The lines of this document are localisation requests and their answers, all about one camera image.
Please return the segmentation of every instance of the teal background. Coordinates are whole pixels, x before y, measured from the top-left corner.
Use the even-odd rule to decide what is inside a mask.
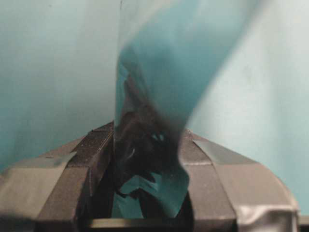
[[[0,170],[114,117],[119,0],[0,0]],[[188,127],[262,162],[309,214],[309,2],[270,0]]]

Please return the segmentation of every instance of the gray tape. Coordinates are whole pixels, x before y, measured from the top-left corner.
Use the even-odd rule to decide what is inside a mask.
[[[34,220],[75,154],[26,159],[0,174],[1,231],[33,231]]]
[[[240,232],[296,232],[298,204],[262,164],[207,140],[194,141],[212,160]]]

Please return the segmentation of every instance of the transparent plastic sheet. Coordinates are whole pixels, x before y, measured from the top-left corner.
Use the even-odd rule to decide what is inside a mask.
[[[122,1],[112,217],[177,216],[189,183],[181,132],[257,2]]]

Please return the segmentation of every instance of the teal backdrop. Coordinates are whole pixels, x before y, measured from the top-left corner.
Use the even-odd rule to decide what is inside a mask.
[[[114,118],[119,0],[0,0],[0,170]],[[309,2],[269,0],[188,127],[257,160],[309,214]]]

